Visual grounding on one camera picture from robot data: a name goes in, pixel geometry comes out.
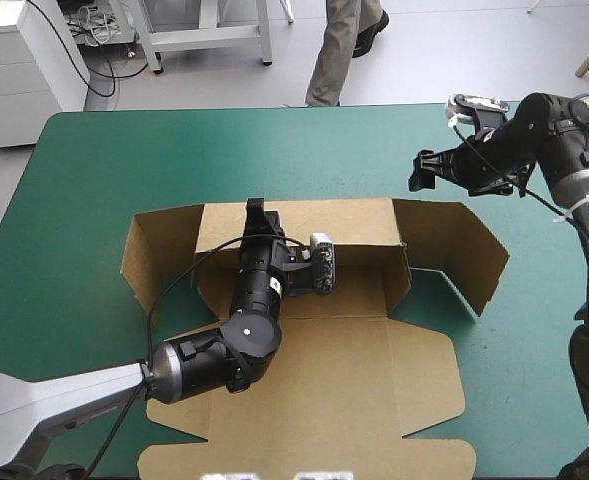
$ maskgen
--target white cable tie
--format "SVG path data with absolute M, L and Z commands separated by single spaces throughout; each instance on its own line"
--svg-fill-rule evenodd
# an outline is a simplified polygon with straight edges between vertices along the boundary
M 570 216 L 574 213 L 574 210 L 585 205 L 586 203 L 589 203 L 589 195 L 585 198 L 581 198 L 578 202 L 576 202 L 574 205 L 568 208 L 563 215 L 555 217 L 552 221 L 554 223 L 566 222 L 567 219 L 570 218 Z
M 465 120 L 465 118 L 466 118 L 465 115 L 461 115 L 460 113 L 455 113 L 447 121 L 447 126 L 450 128 L 454 128 L 456 125 L 458 125 L 459 120 Z

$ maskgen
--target cardboard box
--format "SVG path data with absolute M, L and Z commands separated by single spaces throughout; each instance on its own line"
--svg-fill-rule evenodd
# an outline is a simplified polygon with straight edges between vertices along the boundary
M 460 203 L 323 200 L 265 208 L 279 212 L 290 237 L 330 234 L 337 289 L 284 300 L 284 341 L 248 391 L 150 402 L 151 420 L 208 442 L 150 447 L 139 461 L 141 477 L 255 472 L 291 480 L 302 471 L 351 471 L 368 480 L 471 478 L 475 454 L 466 442 L 402 438 L 463 412 L 451 341 L 388 315 L 410 288 L 410 267 L 442 270 L 480 314 L 507 262 L 503 246 Z M 136 215 L 123 275 L 143 308 L 194 257 L 241 235 L 244 222 L 244 204 Z M 221 320 L 237 268 L 236 246 L 207 260 L 199 274 L 201 296 Z

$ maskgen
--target black shoe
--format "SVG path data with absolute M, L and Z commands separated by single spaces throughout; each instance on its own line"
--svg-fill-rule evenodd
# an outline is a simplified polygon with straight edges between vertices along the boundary
M 377 33 L 382 32 L 385 27 L 387 27 L 388 23 L 390 23 L 390 17 L 387 15 L 387 12 L 383 10 L 383 15 L 381 15 L 381 19 L 378 23 L 363 30 L 358 34 L 358 37 L 356 37 L 356 46 L 354 47 L 352 58 L 362 57 L 369 52 L 372 49 L 374 37 L 376 37 Z

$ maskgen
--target person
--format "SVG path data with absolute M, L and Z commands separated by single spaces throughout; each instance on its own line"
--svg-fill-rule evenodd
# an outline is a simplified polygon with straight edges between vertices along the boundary
M 310 106 L 339 105 L 350 60 L 365 55 L 389 23 L 380 0 L 325 0 L 327 27 L 305 96 Z

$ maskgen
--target white cabinet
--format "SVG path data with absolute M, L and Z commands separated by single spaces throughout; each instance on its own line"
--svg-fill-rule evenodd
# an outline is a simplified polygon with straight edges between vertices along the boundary
M 34 2 L 89 79 L 56 0 Z M 41 14 L 24 0 L 0 0 L 0 147 L 36 143 L 48 118 L 82 111 L 86 95 L 87 86 Z

